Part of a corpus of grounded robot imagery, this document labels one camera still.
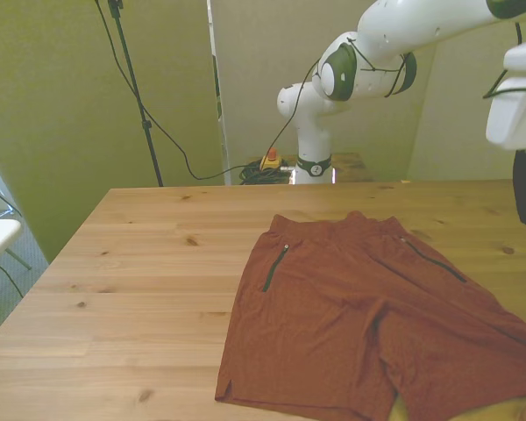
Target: wood grain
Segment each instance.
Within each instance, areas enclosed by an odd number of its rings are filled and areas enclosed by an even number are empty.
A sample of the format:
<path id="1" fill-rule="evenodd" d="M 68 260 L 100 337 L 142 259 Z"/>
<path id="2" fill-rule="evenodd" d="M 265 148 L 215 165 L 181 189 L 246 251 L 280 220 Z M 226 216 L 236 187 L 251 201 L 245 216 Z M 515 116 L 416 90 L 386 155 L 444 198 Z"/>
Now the wood grain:
<path id="1" fill-rule="evenodd" d="M 354 210 L 396 215 L 526 320 L 510 182 L 112 190 L 0 328 L 0 421 L 301 419 L 213 401 L 231 306 L 275 213 Z M 457 419 L 512 421 L 522 402 Z"/>

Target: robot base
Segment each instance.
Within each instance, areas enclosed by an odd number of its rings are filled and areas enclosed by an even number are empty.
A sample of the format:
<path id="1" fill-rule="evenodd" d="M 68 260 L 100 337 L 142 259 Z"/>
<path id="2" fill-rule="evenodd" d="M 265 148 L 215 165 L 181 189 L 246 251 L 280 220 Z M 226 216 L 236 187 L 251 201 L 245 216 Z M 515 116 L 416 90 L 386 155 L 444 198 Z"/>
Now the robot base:
<path id="1" fill-rule="evenodd" d="M 319 177 L 312 177 L 308 172 L 296 166 L 290 177 L 290 184 L 335 184 L 335 168 L 327 168 Z"/>

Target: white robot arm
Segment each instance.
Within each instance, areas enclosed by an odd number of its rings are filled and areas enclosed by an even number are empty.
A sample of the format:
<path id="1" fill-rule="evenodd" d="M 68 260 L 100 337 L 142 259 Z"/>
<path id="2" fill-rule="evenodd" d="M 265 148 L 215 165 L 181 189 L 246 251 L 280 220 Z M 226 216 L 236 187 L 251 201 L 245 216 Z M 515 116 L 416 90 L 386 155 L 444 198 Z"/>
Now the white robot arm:
<path id="1" fill-rule="evenodd" d="M 300 183 L 331 182 L 331 144 L 320 116 L 344 111 L 355 98 L 391 96 L 408 89 L 416 77 L 412 52 L 462 32 L 503 19 L 526 18 L 526 0 L 377 0 L 356 32 L 340 35 L 327 48 L 312 81 L 285 88 L 279 111 L 294 117 Z M 511 50 L 510 69 L 526 73 L 526 45 Z M 506 80 L 500 89 L 526 89 L 526 77 Z M 526 91 L 496 96 L 487 136 L 508 149 L 526 148 Z"/>

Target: chair leg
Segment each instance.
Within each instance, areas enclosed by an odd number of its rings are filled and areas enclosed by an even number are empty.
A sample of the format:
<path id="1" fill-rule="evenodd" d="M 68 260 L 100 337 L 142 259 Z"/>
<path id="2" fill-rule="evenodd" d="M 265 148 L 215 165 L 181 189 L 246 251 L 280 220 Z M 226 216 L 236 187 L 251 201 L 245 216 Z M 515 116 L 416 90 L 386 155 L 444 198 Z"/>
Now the chair leg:
<path id="1" fill-rule="evenodd" d="M 6 248 L 6 253 L 9 254 L 11 257 L 13 257 L 15 260 L 17 260 L 19 263 L 21 263 L 27 270 L 32 270 L 32 267 L 31 267 L 31 265 L 29 263 L 27 263 L 25 260 L 23 260 L 17 254 L 12 252 L 9 248 Z"/>
<path id="2" fill-rule="evenodd" d="M 16 283 L 14 282 L 14 280 L 12 279 L 12 277 L 10 276 L 8 271 L 6 269 L 2 268 L 1 266 L 0 266 L 0 270 L 3 271 L 6 274 L 6 276 L 8 276 L 8 279 L 10 280 L 11 284 L 14 286 L 14 288 L 18 292 L 19 296 L 23 298 L 24 295 L 21 293 L 21 291 L 18 288 L 18 285 L 16 285 Z"/>

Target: floor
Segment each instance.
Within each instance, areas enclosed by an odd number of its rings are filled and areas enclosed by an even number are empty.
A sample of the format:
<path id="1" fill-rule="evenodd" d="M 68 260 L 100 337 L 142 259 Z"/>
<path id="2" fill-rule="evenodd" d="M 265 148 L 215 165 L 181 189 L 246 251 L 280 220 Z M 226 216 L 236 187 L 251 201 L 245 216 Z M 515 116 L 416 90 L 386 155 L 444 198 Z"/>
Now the floor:
<path id="1" fill-rule="evenodd" d="M 10 247 L 10 249 L 28 262 L 33 269 L 27 270 L 6 253 L 0 257 L 0 265 L 8 271 L 19 289 L 21 289 L 22 293 L 25 295 L 27 291 L 31 289 L 33 284 L 41 277 L 47 267 L 47 263 L 35 241 L 35 238 L 32 236 L 29 229 L 27 229 L 25 221 L 18 216 L 16 218 L 12 215 L 4 218 L 15 218 L 19 220 L 24 227 L 23 234 L 18 241 Z M 19 294 L 8 281 L 6 275 L 0 270 L 0 325 L 16 308 L 19 301 Z"/>

